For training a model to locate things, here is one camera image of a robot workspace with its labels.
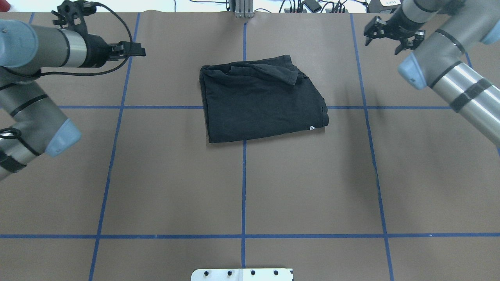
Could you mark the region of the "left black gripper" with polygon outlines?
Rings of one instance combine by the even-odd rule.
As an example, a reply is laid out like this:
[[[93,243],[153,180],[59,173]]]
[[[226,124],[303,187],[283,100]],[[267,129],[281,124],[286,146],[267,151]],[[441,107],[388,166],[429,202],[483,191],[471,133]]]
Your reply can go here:
[[[141,43],[120,41],[119,43],[106,43],[97,35],[88,34],[84,36],[86,43],[85,68],[100,68],[106,62],[117,62],[118,59],[111,58],[114,48],[114,57],[145,57],[145,48]]]

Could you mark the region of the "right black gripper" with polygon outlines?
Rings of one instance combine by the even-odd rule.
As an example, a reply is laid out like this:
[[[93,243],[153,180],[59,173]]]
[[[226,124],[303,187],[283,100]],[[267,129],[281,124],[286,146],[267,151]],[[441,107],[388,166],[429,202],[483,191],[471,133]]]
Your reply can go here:
[[[395,48],[395,55],[403,50],[416,50],[425,39],[425,30],[418,30],[420,23],[412,20],[403,11],[396,11],[389,20],[375,16],[364,28],[365,46],[374,39],[389,38],[400,44]]]

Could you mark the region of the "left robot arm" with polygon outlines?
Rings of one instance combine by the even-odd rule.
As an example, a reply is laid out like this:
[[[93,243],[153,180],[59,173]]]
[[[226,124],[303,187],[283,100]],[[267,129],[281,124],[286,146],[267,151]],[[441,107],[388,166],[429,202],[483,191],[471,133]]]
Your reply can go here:
[[[56,157],[82,134],[36,82],[43,68],[99,68],[108,61],[145,56],[132,38],[106,43],[85,21],[55,20],[54,27],[1,20],[1,107],[15,123],[1,129],[1,179],[16,174],[46,153]]]

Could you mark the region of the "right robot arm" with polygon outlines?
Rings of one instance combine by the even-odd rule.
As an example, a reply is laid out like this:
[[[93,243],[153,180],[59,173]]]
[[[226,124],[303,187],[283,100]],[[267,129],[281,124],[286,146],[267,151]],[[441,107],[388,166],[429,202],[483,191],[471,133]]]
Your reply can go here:
[[[499,41],[498,0],[404,0],[389,20],[374,17],[365,44],[389,38],[395,54],[411,50],[398,66],[415,89],[432,89],[450,108],[499,146],[499,88],[461,60],[477,43]]]

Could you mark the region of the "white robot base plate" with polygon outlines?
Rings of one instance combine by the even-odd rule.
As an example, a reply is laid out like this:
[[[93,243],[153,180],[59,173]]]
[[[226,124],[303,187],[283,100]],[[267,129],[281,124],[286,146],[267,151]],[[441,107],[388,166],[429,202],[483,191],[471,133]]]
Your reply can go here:
[[[191,281],[293,281],[293,269],[239,268],[198,269],[191,274]]]

